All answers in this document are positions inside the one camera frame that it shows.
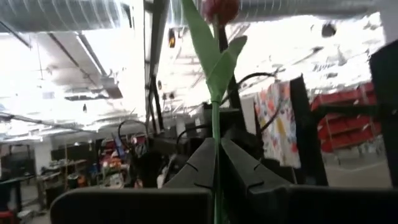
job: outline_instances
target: ceiling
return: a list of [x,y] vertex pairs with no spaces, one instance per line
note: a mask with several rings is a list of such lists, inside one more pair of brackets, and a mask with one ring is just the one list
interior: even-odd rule
[[[111,0],[102,2],[110,2],[113,7],[115,3]],[[140,40],[137,35],[143,32],[120,22],[126,13],[120,7],[115,8],[117,16],[104,10],[103,14],[111,15],[108,19],[103,19],[101,13],[92,12],[97,15],[93,19],[90,13],[85,14],[82,10],[88,15],[87,24],[72,23],[75,20],[72,16],[69,20],[58,20],[61,28],[50,33],[48,29],[57,26],[49,20],[51,14],[35,18],[38,21],[47,19],[41,26],[20,26],[21,21],[11,20],[17,30],[25,33],[21,37],[31,48],[12,34],[0,34],[0,82],[5,83],[0,88],[3,142],[71,132],[67,128],[95,133],[104,126],[114,127],[127,117],[143,119],[146,113],[144,75],[138,72],[144,67],[144,62],[138,62],[143,57],[138,50],[143,44],[135,41]],[[286,17],[269,22],[244,21],[227,26],[229,40],[239,35],[248,36],[235,70],[236,79],[253,72],[274,72],[279,67],[283,70],[278,74],[282,80],[303,73],[309,89],[335,88],[339,84],[369,80],[368,54],[384,43],[378,14],[331,22],[336,25],[337,33],[328,39],[320,35],[325,21],[314,16]],[[162,82],[160,99],[163,94],[167,99],[161,100],[160,104],[169,113],[189,114],[191,108],[207,101],[210,96],[189,30],[168,23],[157,74],[157,79]],[[72,28],[82,30],[82,27],[87,31],[72,31]],[[176,46],[172,49],[166,44],[169,28],[175,28],[177,36]],[[314,47],[322,50],[314,53]],[[328,78],[328,73],[338,75]],[[270,78],[249,80],[241,95],[266,88],[272,82]],[[9,121],[11,115],[42,124]]]

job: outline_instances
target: colorful fabric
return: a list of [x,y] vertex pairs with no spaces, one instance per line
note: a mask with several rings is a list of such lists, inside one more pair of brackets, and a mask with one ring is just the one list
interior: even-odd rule
[[254,101],[261,127],[272,118],[281,103],[276,119],[262,133],[264,157],[279,161],[281,166],[299,168],[301,163],[297,150],[294,112],[290,100],[290,82],[272,84],[268,90],[259,92]]

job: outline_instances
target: artificial tulip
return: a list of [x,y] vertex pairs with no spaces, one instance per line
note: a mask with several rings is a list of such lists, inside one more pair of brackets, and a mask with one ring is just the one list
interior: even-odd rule
[[214,22],[215,17],[219,26],[225,26],[235,19],[239,12],[239,0],[204,0],[206,20]]

